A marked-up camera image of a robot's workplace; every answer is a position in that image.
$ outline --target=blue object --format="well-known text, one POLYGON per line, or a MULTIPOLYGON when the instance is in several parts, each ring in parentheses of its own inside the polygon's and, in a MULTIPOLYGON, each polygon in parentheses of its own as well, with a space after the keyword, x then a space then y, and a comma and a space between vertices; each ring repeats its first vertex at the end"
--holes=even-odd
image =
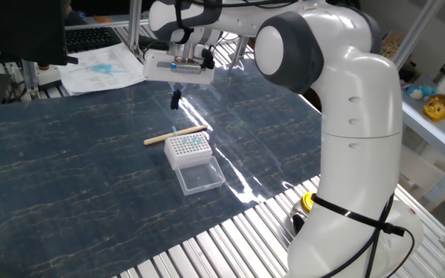
POLYGON ((113 73, 125 73, 124 70, 115 70, 113 69, 113 65, 100 63, 99 65, 91 66, 90 70, 96 73, 104 73, 110 76, 113 76, 113 73))
POLYGON ((432 96, 437 93, 437 88, 432 86, 411 85, 406 88, 406 94, 415 100, 421 100, 424 97, 432 96))

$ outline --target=keyboard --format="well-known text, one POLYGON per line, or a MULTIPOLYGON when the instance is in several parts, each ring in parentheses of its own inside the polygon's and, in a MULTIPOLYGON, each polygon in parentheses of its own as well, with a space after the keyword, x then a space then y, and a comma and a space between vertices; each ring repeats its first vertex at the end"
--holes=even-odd
POLYGON ((66 31, 68 51, 99 49, 121 43, 111 27, 77 29, 66 31))

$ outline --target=paper sheet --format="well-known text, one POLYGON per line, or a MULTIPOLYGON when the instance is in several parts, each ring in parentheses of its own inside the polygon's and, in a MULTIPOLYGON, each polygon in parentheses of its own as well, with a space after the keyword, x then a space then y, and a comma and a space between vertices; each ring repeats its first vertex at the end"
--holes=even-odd
POLYGON ((70 95, 124 88, 144 81, 144 66, 125 44, 74 53, 78 65, 58 66, 70 95))

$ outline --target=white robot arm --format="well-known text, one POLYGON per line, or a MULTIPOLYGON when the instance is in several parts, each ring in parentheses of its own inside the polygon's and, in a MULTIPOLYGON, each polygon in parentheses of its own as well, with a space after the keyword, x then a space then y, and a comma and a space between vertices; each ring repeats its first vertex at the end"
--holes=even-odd
POLYGON ((228 4, 249 3, 155 2, 152 31, 178 45, 173 43, 170 53, 147 51, 146 75, 161 69, 169 73, 160 74, 160 80, 209 83, 211 69, 190 72, 158 65, 175 61, 197 68, 190 44, 213 44, 223 30, 255 36, 262 75, 295 93, 311 87, 322 103, 321 184, 314 208, 288 249, 287 277, 384 277, 421 243, 423 227, 408 206, 389 202, 399 176, 401 92, 396 67, 376 54, 375 22, 325 1, 273 5, 278 8, 228 4), (361 216, 380 222, 366 225, 358 220, 361 216), (381 232, 384 222, 409 232, 381 232), (375 235, 375 246, 367 245, 375 235), (346 266, 352 257, 358 258, 346 266))

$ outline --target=computer monitor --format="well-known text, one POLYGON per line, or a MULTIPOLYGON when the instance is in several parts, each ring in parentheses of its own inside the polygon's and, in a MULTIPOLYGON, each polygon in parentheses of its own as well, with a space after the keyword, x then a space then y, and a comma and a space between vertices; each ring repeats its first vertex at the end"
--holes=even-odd
POLYGON ((43 64, 75 63, 66 55, 63 0, 0 0, 0 51, 43 64))

